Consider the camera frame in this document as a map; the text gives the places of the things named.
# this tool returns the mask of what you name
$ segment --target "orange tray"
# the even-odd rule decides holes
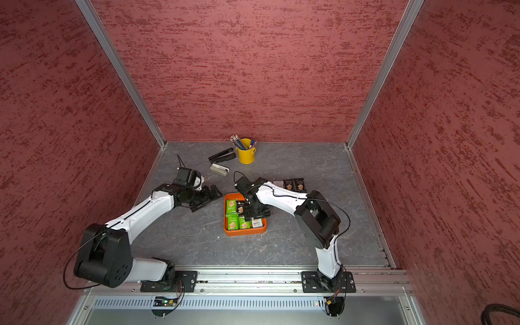
[[[241,236],[241,235],[254,235],[255,233],[265,233],[267,230],[267,219],[262,219],[263,227],[258,228],[249,228],[249,229],[237,229],[237,230],[227,230],[227,218],[226,218],[226,201],[227,200],[237,200],[237,201],[245,201],[245,198],[240,193],[230,193],[224,197],[224,231],[228,236]]]

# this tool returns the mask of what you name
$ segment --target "gray marble floor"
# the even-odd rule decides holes
[[[162,183],[171,183],[179,165],[177,154],[186,167],[202,173],[205,185],[215,184],[224,195],[236,192],[233,171],[241,171],[251,180],[303,177],[309,192],[321,192],[350,215],[350,230],[337,241],[341,262],[350,266],[385,265],[343,144],[259,142],[252,164],[243,165],[237,157],[222,163],[231,169],[228,176],[210,172],[208,157],[230,147],[230,142],[169,142],[150,193]],[[169,259],[177,265],[317,265],[314,247],[304,238],[294,217],[282,210],[271,208],[264,234],[236,237],[225,234],[223,214],[224,199],[194,213],[177,207],[134,240],[132,253],[135,257]],[[348,219],[340,211],[338,214],[343,231]]]

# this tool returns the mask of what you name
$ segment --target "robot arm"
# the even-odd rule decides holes
[[[213,185],[204,186],[199,172],[181,167],[172,184],[163,184],[150,197],[105,225],[92,224],[84,232],[74,274],[111,288],[123,282],[152,282],[149,287],[167,291],[175,285],[175,268],[169,261],[133,258],[130,244],[161,215],[178,206],[192,211],[222,197]],[[305,238],[316,248],[321,285],[335,287],[340,271],[336,238],[340,218],[317,191],[295,193],[258,178],[240,178],[235,188],[249,202],[246,218],[267,217],[275,206],[296,218]]]
[[[132,258],[130,244],[152,222],[178,206],[196,211],[222,197],[213,185],[202,187],[199,172],[180,167],[172,184],[163,184],[127,213],[104,225],[92,224],[83,234],[74,274],[115,288],[123,282],[153,281],[168,290],[175,283],[174,266],[159,259]]]
[[[324,276],[323,285],[330,287],[328,279],[334,279],[341,268],[336,246],[341,220],[323,195],[317,191],[309,194],[289,191],[264,178],[250,182],[241,177],[235,188],[249,202],[252,217],[269,216],[267,205],[294,215],[305,238],[316,248],[318,271]]]

